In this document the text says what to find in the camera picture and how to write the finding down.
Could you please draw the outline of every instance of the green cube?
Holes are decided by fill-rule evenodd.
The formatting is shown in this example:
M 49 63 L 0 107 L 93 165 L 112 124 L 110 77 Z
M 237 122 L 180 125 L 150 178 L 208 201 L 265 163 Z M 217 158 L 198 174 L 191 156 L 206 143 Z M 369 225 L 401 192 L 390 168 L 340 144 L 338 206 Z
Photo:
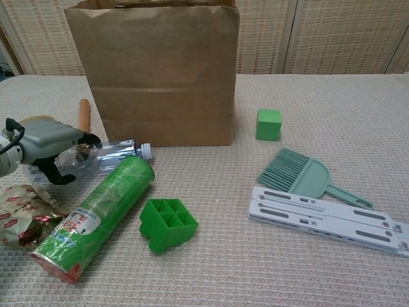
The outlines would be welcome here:
M 168 246 L 188 241 L 199 223 L 180 200 L 149 199 L 139 216 L 141 235 L 150 239 L 149 248 L 162 253 Z
M 259 109 L 257 115 L 256 139 L 278 141 L 281 130 L 281 111 Z

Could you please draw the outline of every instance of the wooden stick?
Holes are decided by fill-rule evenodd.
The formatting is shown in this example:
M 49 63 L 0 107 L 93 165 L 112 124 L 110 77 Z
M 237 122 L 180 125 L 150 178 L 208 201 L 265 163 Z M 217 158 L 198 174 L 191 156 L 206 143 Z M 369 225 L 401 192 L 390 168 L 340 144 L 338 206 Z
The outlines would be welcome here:
M 91 108 L 89 106 L 88 99 L 81 99 L 79 102 L 79 115 L 78 115 L 78 129 L 84 132 L 90 131 L 90 113 Z

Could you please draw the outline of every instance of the beige textured tablecloth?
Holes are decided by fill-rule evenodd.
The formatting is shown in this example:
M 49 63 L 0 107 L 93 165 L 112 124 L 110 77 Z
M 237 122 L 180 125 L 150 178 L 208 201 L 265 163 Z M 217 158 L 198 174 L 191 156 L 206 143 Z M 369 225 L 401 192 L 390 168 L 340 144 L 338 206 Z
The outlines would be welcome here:
M 0 127 L 49 114 L 76 125 L 85 77 L 0 83 Z M 106 139 L 92 102 L 91 130 Z M 282 110 L 278 142 L 255 139 L 259 108 Z M 0 306 L 409 306 L 409 259 L 247 218 L 256 177 L 287 146 L 313 156 L 337 185 L 409 222 L 409 75 L 239 75 L 229 147 L 155 148 L 156 180 L 77 285 L 24 251 L 0 247 Z M 50 187 L 74 207 L 101 181 Z M 0 188 L 29 183 L 24 168 Z M 161 256 L 139 235 L 147 197 L 179 198 L 196 235 Z

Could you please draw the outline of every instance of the brown paper bag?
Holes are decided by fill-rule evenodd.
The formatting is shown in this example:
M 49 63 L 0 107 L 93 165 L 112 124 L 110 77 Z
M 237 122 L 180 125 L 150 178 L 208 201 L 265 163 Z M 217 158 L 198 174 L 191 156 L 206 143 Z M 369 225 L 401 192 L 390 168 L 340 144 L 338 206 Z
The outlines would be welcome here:
M 233 0 L 88 0 L 65 15 L 110 141 L 231 144 Z

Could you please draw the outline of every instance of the white bottle cap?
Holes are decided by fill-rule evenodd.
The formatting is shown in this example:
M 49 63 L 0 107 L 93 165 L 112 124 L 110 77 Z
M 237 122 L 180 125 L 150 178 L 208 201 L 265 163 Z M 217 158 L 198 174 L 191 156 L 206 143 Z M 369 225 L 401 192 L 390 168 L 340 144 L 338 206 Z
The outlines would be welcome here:
M 151 145 L 149 143 L 141 144 L 142 158 L 151 160 L 153 158 Z

